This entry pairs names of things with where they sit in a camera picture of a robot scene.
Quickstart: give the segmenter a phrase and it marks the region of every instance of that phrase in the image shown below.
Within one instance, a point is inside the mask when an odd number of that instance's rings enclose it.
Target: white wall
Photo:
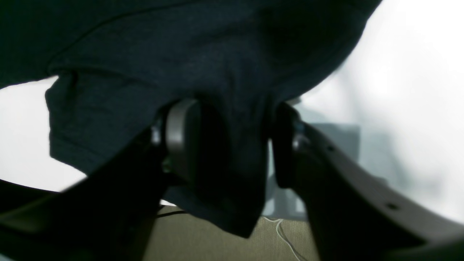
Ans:
[[[342,68],[296,105],[310,123],[358,125],[365,169],[461,223],[463,10],[460,0],[384,0]],[[84,178],[48,156],[54,80],[0,90],[1,179],[60,191]]]

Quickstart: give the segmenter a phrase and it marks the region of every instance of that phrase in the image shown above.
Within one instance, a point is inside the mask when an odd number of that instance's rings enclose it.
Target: white cable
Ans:
[[[282,241],[284,241],[291,249],[293,255],[296,257],[296,259],[298,261],[302,261],[300,258],[302,259],[305,259],[300,253],[298,253],[296,250],[295,250],[295,247],[289,242],[288,239],[285,239],[283,235],[280,234],[279,232],[279,227],[280,227],[280,224],[282,224],[282,222],[284,221],[283,219],[277,219],[277,220],[271,220],[267,217],[264,217],[265,220],[269,221],[269,222],[272,222],[272,223],[276,223],[277,222],[277,225],[276,225],[276,232],[277,232],[277,235],[280,237],[280,239],[282,239]]]
[[[283,220],[283,219],[272,220],[272,219],[269,219],[269,218],[267,218],[267,217],[265,217],[265,216],[263,216],[263,218],[264,218],[265,220],[269,221],[269,222],[272,222],[272,223],[279,222],[279,221]]]

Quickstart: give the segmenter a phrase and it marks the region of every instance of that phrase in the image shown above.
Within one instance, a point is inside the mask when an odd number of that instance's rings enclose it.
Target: dark navy t-shirt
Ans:
[[[88,175],[163,106],[210,105],[225,139],[203,159],[201,195],[173,186],[165,199],[248,237],[264,205],[276,105],[332,73],[379,2],[3,0],[0,88],[58,75],[46,92],[50,154]]]

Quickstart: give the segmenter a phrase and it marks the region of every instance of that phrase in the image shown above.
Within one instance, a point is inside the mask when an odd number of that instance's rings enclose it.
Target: screw hole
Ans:
[[[398,210],[399,207],[393,203],[387,203],[387,207],[392,210]]]

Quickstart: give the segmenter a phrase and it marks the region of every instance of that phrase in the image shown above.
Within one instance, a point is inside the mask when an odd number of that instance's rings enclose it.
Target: floor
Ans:
[[[165,207],[159,214],[180,210]],[[249,239],[223,232],[189,214],[158,219],[144,261],[298,261],[276,233],[277,223],[261,218]],[[283,234],[301,261],[319,261],[307,222],[285,220]]]

